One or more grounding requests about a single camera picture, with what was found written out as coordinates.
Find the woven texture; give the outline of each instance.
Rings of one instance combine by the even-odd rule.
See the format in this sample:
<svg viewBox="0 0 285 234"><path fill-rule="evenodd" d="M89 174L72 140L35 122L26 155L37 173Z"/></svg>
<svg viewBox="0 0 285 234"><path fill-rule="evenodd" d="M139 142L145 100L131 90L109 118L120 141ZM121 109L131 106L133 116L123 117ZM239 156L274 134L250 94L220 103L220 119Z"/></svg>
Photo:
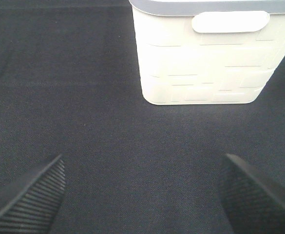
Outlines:
<svg viewBox="0 0 285 234"><path fill-rule="evenodd" d="M220 173L219 192L236 234L285 234L285 207L228 158Z"/></svg>

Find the basket handle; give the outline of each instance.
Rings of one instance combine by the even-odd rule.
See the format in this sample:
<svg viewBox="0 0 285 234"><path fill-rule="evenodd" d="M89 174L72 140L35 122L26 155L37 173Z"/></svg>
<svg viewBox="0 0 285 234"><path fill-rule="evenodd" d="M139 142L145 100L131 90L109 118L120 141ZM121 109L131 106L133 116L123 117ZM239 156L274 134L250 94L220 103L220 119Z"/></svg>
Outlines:
<svg viewBox="0 0 285 234"><path fill-rule="evenodd" d="M256 32L269 20L265 11L203 12L192 19L192 28L198 33Z"/></svg>

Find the black mat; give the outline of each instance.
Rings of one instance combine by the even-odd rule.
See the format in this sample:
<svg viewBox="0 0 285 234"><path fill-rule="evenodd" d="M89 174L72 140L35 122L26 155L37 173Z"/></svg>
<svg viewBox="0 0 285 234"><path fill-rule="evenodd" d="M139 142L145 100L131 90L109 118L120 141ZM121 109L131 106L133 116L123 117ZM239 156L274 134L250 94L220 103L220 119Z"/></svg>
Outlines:
<svg viewBox="0 0 285 234"><path fill-rule="evenodd" d="M230 234L224 152L285 186L285 59L244 105L141 94L129 5L0 9L0 187L63 153L52 234Z"/></svg>

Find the plastic container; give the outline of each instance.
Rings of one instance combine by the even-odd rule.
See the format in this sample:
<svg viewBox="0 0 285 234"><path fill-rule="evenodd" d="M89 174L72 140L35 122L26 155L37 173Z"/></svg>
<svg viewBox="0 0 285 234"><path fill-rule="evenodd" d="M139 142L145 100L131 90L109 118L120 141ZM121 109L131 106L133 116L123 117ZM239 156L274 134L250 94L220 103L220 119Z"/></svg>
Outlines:
<svg viewBox="0 0 285 234"><path fill-rule="evenodd" d="M285 56L285 0L130 0L144 98L254 101Z"/></svg>

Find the textured rubber pad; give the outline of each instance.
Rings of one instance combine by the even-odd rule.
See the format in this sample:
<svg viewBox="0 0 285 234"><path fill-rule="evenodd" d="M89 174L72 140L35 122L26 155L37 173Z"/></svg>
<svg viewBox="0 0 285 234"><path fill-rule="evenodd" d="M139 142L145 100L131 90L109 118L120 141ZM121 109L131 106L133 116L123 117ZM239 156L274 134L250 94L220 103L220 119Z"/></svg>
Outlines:
<svg viewBox="0 0 285 234"><path fill-rule="evenodd" d="M64 189L64 163L58 156L0 190L0 234L48 233Z"/></svg>

